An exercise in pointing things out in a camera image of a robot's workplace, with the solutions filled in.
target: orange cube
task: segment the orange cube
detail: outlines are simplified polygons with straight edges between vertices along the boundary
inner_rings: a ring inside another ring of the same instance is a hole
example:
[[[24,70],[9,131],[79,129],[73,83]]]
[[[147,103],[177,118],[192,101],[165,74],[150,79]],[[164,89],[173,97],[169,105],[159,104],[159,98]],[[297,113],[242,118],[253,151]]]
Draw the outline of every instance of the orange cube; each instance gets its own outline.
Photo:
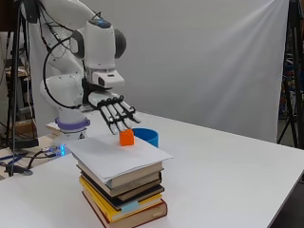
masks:
[[[120,133],[121,146],[134,145],[134,133],[132,129],[127,129]]]

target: floor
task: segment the floor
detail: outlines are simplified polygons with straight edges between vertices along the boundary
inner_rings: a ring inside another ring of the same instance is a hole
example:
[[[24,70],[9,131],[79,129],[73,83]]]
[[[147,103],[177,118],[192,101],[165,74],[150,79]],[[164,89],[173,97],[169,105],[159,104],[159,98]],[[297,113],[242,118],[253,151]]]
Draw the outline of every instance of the floor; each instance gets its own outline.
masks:
[[[278,134],[285,126],[278,122]],[[293,146],[293,135],[289,127],[281,144]],[[299,183],[290,195],[271,228],[303,228],[304,227],[304,183]]]

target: black pole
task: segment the black pole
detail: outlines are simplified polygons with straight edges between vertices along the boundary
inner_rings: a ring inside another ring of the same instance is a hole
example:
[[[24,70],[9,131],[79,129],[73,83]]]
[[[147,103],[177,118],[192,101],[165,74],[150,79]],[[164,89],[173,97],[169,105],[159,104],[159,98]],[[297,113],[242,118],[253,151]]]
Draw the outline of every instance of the black pole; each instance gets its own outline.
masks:
[[[298,33],[299,29],[297,28],[300,21],[299,15],[299,2],[298,0],[291,0],[289,6],[289,27],[292,32],[292,43],[293,43],[293,67],[294,67],[294,88],[295,88],[295,108],[296,108],[296,123],[297,123],[297,133],[298,133],[298,148],[304,149],[304,129],[303,129],[303,111],[302,111],[302,94],[301,94],[301,63],[300,52],[303,52],[303,47],[299,47],[298,39],[301,38],[301,33]]]
[[[9,82],[9,107],[8,107],[8,117],[7,117],[7,134],[6,134],[6,146],[9,146],[10,141],[10,112],[11,112],[11,98],[13,91],[13,77],[10,72],[10,82]]]
[[[291,119],[288,118],[288,121],[286,122],[286,124],[285,124],[285,126],[284,126],[284,129],[283,129],[281,135],[279,136],[279,138],[278,138],[278,140],[277,140],[277,144],[280,144],[280,143],[281,143],[281,141],[282,141],[282,139],[283,139],[283,137],[284,137],[284,135],[285,135],[285,132],[286,132],[286,130],[287,130],[287,128],[288,128],[288,126],[289,126],[290,123],[291,123]]]
[[[291,95],[290,95],[290,91],[289,91],[289,87],[288,87],[287,78],[283,79],[283,85],[284,85],[286,101],[287,101],[289,121],[290,121],[292,132],[293,132],[294,147],[298,148],[297,136],[296,136],[296,131],[295,131],[295,118],[294,118],[293,106],[292,106],[292,102],[291,102]]]
[[[20,5],[22,1],[17,2],[17,21],[13,32],[12,45],[12,62],[11,62],[11,79],[12,79],[12,99],[11,99],[11,152],[15,154],[15,128],[16,128],[16,112],[17,112],[17,80],[18,80],[18,59],[19,59],[19,41],[20,41],[20,26],[21,26],[21,11]]]

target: blue bowl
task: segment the blue bowl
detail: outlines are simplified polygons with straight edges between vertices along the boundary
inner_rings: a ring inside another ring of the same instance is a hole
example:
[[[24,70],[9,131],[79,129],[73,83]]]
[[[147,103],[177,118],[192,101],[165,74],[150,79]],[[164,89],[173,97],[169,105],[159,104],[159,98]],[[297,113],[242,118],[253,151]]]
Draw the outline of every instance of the blue bowl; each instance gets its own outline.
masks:
[[[159,133],[147,128],[133,128],[134,136],[159,148]]]

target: brown book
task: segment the brown book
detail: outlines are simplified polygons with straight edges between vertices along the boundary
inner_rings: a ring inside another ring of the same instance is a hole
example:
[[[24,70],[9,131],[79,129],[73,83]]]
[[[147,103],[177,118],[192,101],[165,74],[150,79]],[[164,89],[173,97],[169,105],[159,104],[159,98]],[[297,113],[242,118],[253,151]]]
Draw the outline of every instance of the brown book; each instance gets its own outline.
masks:
[[[85,165],[81,165],[78,163],[78,168],[80,168],[87,176],[89,176],[91,179],[93,179],[101,188],[103,188],[108,195],[111,197],[116,197],[122,193],[131,191],[135,188],[141,187],[145,184],[148,184],[152,181],[157,181],[160,179],[160,172],[156,172],[150,175],[147,175],[145,177],[142,177],[137,180],[133,180],[127,184],[124,184],[122,186],[116,187],[116,188],[109,188],[106,184],[102,183],[92,172],[90,172]]]
[[[165,203],[165,201],[161,200],[160,204],[147,208],[146,210],[143,210],[127,218],[123,218],[110,223],[106,216],[103,214],[103,212],[96,205],[94,200],[91,198],[89,193],[84,190],[83,194],[105,228],[134,228],[140,225],[144,225],[147,222],[153,221],[155,219],[165,217],[168,213],[167,204]]]
[[[159,193],[162,193],[164,191],[164,188],[161,185],[156,185],[152,188],[149,188],[149,189],[141,192],[140,194],[134,196],[133,198],[123,201],[121,199],[118,199],[117,197],[114,197],[114,198],[110,197],[101,187],[99,187],[94,182],[87,179],[85,176],[81,176],[81,179],[86,181],[90,187],[94,188],[94,190],[100,196],[102,196],[109,204],[111,204],[111,206],[114,207],[115,210],[117,210],[117,211],[121,210],[122,207],[126,206],[129,203],[132,203],[134,201],[140,202],[142,200],[146,200],[146,199],[153,197],[155,195],[158,195]]]
[[[84,170],[84,168],[86,168],[86,170],[88,170],[86,165],[83,164],[81,161],[78,161],[78,166],[82,170]],[[163,170],[162,162],[158,162],[158,163],[152,164],[150,166],[147,166],[145,168],[141,168],[141,169],[135,170],[135,171],[130,172],[130,173],[122,174],[122,175],[120,175],[120,176],[118,176],[118,177],[116,177],[112,180],[109,180],[106,183],[106,186],[113,189],[113,188],[122,186],[124,184],[127,184],[129,182],[132,182],[134,180],[137,180],[137,179],[143,178],[145,176],[148,176],[149,174],[153,174],[153,173],[156,173],[156,172],[161,172],[162,170]]]
[[[141,187],[138,187],[138,188],[135,188],[135,189],[133,189],[131,191],[123,193],[123,194],[117,196],[117,198],[120,199],[120,200],[122,200],[122,201],[129,200],[129,199],[135,197],[136,195],[140,194],[141,192],[144,192],[145,190],[148,190],[150,188],[153,188],[154,186],[159,185],[161,182],[162,182],[161,179],[149,182],[148,184],[145,184],[145,185],[143,185]]]

